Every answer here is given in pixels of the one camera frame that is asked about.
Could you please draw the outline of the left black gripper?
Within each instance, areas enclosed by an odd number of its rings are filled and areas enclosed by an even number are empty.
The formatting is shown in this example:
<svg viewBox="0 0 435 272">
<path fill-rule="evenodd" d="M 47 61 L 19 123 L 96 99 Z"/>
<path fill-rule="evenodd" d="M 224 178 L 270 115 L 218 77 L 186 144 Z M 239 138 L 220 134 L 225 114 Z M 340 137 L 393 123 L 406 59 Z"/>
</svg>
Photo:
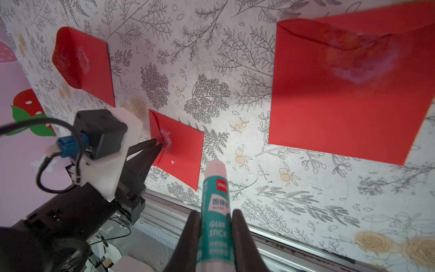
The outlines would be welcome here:
<svg viewBox="0 0 435 272">
<path fill-rule="evenodd" d="M 134 157 L 134 170 L 125 162 L 115 193 L 115 201 L 121 220 L 127 225 L 134 225 L 145 209 L 146 201 L 142 194 L 146 191 L 144 184 L 156 158 L 163 148 L 157 139 L 140 142 L 129 147 L 127 157 Z"/>
</svg>

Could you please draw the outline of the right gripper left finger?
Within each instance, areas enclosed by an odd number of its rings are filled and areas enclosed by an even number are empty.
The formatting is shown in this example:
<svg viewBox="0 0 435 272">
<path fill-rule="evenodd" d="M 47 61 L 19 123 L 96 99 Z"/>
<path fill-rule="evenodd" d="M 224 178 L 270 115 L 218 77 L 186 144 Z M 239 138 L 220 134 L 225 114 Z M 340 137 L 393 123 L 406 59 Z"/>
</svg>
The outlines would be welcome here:
<svg viewBox="0 0 435 272">
<path fill-rule="evenodd" d="M 194 272 L 196 270 L 200 229 L 200 213 L 193 210 L 188 216 L 179 242 L 164 272 Z"/>
</svg>

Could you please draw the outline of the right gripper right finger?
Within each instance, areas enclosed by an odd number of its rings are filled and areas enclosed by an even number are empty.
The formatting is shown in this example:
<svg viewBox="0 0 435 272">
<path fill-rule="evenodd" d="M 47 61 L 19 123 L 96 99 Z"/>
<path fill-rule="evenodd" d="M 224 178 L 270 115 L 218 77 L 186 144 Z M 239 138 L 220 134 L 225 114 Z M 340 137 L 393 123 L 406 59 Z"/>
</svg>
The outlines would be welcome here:
<svg viewBox="0 0 435 272">
<path fill-rule="evenodd" d="M 239 209 L 235 209 L 232 213 L 232 240 L 237 272 L 269 271 Z"/>
</svg>

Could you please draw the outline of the white green glue stick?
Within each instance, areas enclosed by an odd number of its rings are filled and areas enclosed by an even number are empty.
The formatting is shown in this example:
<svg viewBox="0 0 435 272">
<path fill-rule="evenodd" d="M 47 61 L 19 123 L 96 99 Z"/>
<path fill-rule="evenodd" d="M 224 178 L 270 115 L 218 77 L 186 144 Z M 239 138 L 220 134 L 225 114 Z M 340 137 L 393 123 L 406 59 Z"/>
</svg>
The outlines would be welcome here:
<svg viewBox="0 0 435 272">
<path fill-rule="evenodd" d="M 224 163 L 219 160 L 208 162 L 202 191 L 197 272 L 236 270 L 229 192 Z"/>
</svg>

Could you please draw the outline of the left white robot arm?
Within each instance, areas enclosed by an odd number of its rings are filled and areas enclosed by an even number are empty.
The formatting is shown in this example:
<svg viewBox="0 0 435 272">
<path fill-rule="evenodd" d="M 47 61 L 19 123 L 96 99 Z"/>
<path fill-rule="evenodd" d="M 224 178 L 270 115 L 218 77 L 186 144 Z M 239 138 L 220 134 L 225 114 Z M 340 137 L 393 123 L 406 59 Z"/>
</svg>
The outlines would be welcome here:
<svg viewBox="0 0 435 272">
<path fill-rule="evenodd" d="M 80 272 L 90 255 L 88 241 L 114 214 L 129 227 L 145 208 L 145 179 L 163 144 L 157 139 L 129 148 L 115 198 L 107 201 L 89 183 L 57 195 L 12 227 L 1 228 L 1 271 L 58 272 L 72 257 Z"/>
</svg>

